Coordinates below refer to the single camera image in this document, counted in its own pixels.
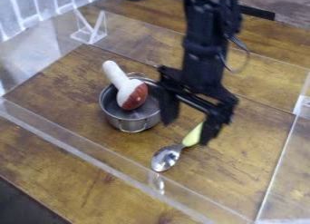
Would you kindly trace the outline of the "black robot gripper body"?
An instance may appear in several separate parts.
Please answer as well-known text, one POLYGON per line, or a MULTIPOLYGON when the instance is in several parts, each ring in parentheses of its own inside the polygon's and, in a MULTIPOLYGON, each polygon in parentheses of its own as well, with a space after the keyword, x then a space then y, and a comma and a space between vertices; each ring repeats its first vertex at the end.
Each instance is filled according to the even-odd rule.
POLYGON ((217 109, 233 111, 237 98, 221 84, 225 68, 227 39, 211 44, 182 40, 181 69, 160 66, 158 86, 184 99, 194 108, 209 113, 217 109))

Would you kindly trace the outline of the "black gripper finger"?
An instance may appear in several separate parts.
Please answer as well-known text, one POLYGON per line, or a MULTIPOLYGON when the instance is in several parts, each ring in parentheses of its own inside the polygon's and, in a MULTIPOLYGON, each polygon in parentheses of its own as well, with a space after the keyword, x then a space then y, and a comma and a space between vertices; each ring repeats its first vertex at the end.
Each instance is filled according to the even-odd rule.
POLYGON ((207 119, 201 124, 199 144, 205 146, 212 138, 215 138, 225 124, 231 123, 231 109, 212 110, 207 115, 207 119))
POLYGON ((168 125, 174 121, 178 114, 178 101, 173 93, 158 89, 158 105, 161 110, 161 122, 168 125))

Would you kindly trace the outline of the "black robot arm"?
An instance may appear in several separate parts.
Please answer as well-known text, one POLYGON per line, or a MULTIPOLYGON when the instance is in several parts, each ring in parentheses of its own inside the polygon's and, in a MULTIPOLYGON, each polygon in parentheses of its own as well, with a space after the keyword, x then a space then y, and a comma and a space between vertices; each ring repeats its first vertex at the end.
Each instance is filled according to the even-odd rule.
POLYGON ((160 66, 158 101, 161 122, 169 124, 178 115, 182 102, 205 115, 197 135, 204 145, 231 123, 236 96, 221 84, 228 69, 228 43, 235 41, 241 15, 237 0, 182 0, 186 31, 182 38, 181 68, 160 66))

